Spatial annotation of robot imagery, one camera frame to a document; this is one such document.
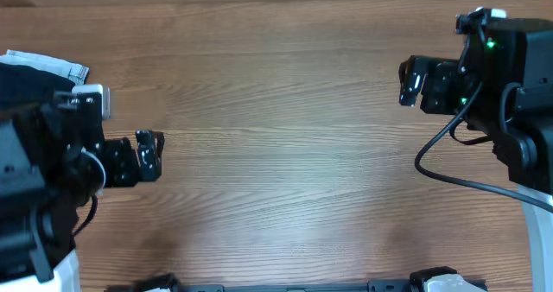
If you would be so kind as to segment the black t-shirt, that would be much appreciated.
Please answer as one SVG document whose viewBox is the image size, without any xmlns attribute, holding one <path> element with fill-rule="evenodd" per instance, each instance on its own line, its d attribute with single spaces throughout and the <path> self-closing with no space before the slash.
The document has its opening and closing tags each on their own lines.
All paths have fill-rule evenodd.
<svg viewBox="0 0 553 292">
<path fill-rule="evenodd" d="M 54 73 L 21 65 L 1 64 L 1 111 L 54 98 L 55 92 L 70 92 L 75 84 Z"/>
</svg>

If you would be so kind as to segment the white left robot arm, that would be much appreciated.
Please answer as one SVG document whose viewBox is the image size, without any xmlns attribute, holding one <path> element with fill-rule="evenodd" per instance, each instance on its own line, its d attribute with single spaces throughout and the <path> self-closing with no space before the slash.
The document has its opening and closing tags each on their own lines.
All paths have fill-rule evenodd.
<svg viewBox="0 0 553 292">
<path fill-rule="evenodd" d="M 106 140 L 94 109 L 35 105 L 1 116 L 1 289 L 79 291 L 75 238 L 97 193 L 156 181 L 164 135 Z"/>
</svg>

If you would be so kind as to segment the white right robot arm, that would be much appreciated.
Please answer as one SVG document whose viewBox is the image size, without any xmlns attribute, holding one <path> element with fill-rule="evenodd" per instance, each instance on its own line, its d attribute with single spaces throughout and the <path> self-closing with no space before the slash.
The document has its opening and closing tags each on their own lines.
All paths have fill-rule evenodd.
<svg viewBox="0 0 553 292">
<path fill-rule="evenodd" d="M 532 288 L 552 289 L 552 22 L 509 18 L 480 9 L 456 18 L 464 37 L 457 60 L 411 55 L 398 68 L 403 106 L 452 119 L 417 153 L 415 169 L 434 180 L 503 195 L 521 202 L 531 253 Z M 464 145 L 493 143 L 506 165 L 509 190 L 438 174 L 424 155 L 459 124 L 481 132 Z"/>
</svg>

